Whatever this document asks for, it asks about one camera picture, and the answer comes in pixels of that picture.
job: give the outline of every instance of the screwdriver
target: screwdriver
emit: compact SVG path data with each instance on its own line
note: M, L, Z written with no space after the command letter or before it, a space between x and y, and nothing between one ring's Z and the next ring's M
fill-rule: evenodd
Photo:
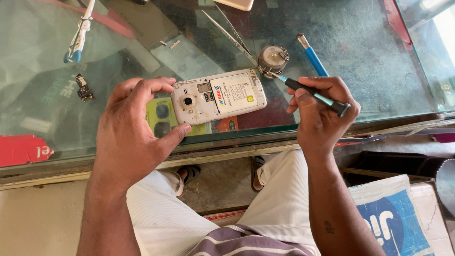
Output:
M281 75L275 74L275 73L270 72L270 71L266 71L266 72L272 74L272 76L278 78L279 80L284 82L285 85L287 85L289 88L291 88L291 89L293 89L295 91L297 89L300 89L300 88L303 88L303 89L307 90L319 102L321 102L324 105L329 106L333 111L335 111L338 114L339 118L342 118L348 112L348 110L351 108L351 105L349 105L347 103L346 104L342 104L342 103L340 103L338 101L333 101L333 100L331 100L329 98L326 98L326 97L322 96L321 94L319 94L319 91L317 89L314 89L314 88L308 87L306 85L303 85L303 84L299 83L298 81L296 81L296 80L294 80L292 78L283 77Z

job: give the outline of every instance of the round metal container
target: round metal container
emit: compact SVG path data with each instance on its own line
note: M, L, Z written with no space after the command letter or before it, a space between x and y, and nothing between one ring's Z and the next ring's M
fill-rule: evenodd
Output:
M285 48L276 45L266 46L259 53L258 69L264 77L274 79L275 77L265 72L270 71L280 74L288 61L289 54Z

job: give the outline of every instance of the metal tweezers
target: metal tweezers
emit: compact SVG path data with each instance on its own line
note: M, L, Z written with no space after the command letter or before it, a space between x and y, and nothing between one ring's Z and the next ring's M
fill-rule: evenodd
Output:
M245 44L243 43L242 39L239 37L237 31L235 30L234 26L232 26L231 22L228 20L228 18L226 17L226 15L224 15L224 13L221 11L220 7L218 7L217 4L215 4L216 7L218 8L218 10L221 12L221 14L223 15L224 17L224 20L227 22L227 24L229 25L229 27L231 28L231 30L233 31L235 37L237 38L237 40L235 40L235 38L233 36L231 36L223 27L221 27L212 17L210 17L210 15L208 15L206 12L204 12L204 10L202 10L205 15L207 15L207 17L217 26L217 28L227 37L229 38L229 40L231 40L231 42L233 44L235 44L235 46L241 50L247 57L248 59L254 64L255 67L258 67L258 62L255 58L253 58L253 56L251 55L250 51L248 50L248 48L245 46Z

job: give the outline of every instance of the sandal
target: sandal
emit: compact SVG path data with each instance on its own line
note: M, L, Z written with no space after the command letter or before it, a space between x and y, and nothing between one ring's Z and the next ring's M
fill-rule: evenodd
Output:
M187 184L188 182L192 181L197 176L199 176L199 174L201 174L201 168L199 168L199 166L197 166L197 165L185 165L185 166L181 167L179 169L179 171L181 169L186 169L188 172L188 175L183 180L184 184Z
M253 186L254 176L256 175L256 170L259 169L264 164L265 164L265 160L261 156L253 156L251 158L251 189L256 193L259 193L259 191L261 191L261 189L257 190L254 188L254 186Z

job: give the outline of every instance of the glass table top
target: glass table top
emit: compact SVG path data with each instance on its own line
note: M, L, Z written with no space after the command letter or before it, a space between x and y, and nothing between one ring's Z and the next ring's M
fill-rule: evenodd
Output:
M440 111L455 109L455 0L397 0Z
M81 62L65 64L64 53L87 3L0 2L0 135L32 133L43 138L55 151L50 159L94 155L98 118L121 81L157 76L180 81L254 68L203 13L230 31L211 0L151 0L145 6L96 1ZM329 75L342 77L362 106L356 122L439 111L422 69L438 59L421 65L418 47L404 48L382 1L256 0L249 12L219 6L253 56L272 44L288 50L286 77L317 76L295 39L304 33ZM78 73L95 99L79 99L74 79ZM182 144L295 130L300 115L286 113L291 98L286 86L263 77L261 82L268 99L264 109L237 116L235 128L227 128L228 120L201 125ZM168 98L159 94L147 106L146 118L156 133L166 132L157 128L162 120L155 110ZM164 120L169 123L165 126L173 126L170 119Z

